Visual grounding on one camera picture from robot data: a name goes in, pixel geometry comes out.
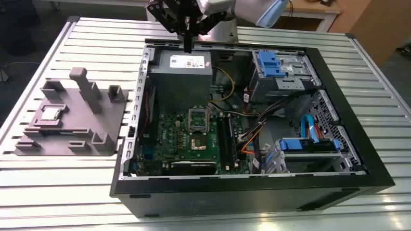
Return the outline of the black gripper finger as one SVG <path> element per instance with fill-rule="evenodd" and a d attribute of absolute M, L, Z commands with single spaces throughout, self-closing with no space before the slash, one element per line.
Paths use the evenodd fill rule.
<path fill-rule="evenodd" d="M 191 15 L 188 20 L 188 52 L 192 52 L 193 38 L 205 35 L 223 19 L 221 13 L 215 13 L 197 22 L 197 17 Z"/>
<path fill-rule="evenodd" d="M 184 52 L 188 52 L 188 40 L 185 38 L 185 23 L 177 19 L 169 8 L 164 9 L 163 0 L 151 0 L 147 4 L 147 10 L 160 22 L 169 33 L 176 33 L 180 36 L 184 46 Z"/>

